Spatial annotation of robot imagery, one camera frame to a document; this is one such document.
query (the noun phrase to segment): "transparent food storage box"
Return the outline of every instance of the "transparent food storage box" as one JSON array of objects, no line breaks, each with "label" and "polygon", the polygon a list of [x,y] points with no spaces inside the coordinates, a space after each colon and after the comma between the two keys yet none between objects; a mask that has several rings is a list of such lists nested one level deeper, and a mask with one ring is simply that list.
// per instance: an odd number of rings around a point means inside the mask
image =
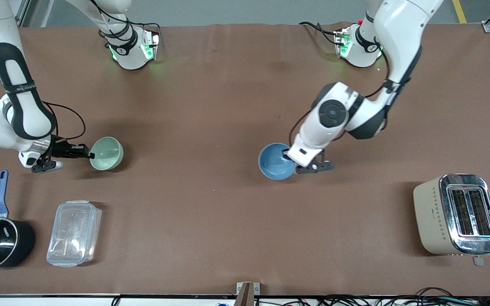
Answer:
[{"label": "transparent food storage box", "polygon": [[100,229],[101,209],[88,201],[68,201],[56,211],[46,261],[59,267],[74,267],[94,257]]}]

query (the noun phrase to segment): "yellow tape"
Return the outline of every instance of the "yellow tape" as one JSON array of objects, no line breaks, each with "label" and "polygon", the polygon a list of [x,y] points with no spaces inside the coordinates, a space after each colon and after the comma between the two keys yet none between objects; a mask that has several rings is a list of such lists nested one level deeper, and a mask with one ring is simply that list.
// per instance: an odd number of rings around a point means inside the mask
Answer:
[{"label": "yellow tape", "polygon": [[455,12],[457,12],[459,23],[466,23],[466,17],[464,17],[464,12],[462,11],[461,2],[459,0],[453,0],[453,6],[455,7]]}]

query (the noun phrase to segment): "gray floor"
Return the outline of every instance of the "gray floor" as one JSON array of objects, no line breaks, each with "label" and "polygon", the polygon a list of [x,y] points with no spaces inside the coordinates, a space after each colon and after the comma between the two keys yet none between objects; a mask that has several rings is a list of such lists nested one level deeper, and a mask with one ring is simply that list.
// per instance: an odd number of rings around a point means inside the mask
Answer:
[{"label": "gray floor", "polygon": [[[31,0],[25,25],[30,27],[93,26],[64,0]],[[461,0],[469,23],[490,16],[490,0]],[[296,24],[301,21],[330,24],[364,17],[358,0],[134,0],[126,14],[140,22],[164,26],[205,26],[228,23]],[[430,23],[458,23],[451,0],[445,0]]]}]

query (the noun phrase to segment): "green bowl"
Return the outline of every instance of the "green bowl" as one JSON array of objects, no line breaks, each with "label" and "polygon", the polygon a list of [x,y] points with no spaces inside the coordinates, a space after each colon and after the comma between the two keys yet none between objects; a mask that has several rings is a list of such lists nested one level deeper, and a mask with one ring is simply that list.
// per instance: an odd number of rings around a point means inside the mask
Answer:
[{"label": "green bowl", "polygon": [[90,149],[96,156],[90,159],[90,164],[96,170],[111,170],[120,164],[124,157],[122,145],[113,137],[103,137]]}]

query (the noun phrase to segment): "blue handle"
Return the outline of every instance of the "blue handle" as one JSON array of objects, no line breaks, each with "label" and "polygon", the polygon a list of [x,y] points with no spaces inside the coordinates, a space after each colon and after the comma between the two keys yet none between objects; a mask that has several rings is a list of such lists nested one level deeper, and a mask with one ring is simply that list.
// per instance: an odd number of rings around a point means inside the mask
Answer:
[{"label": "blue handle", "polygon": [[6,207],[5,203],[5,194],[6,194],[6,183],[9,178],[9,172],[7,170],[1,170],[0,172],[0,215],[6,215],[9,213],[9,210]]}]

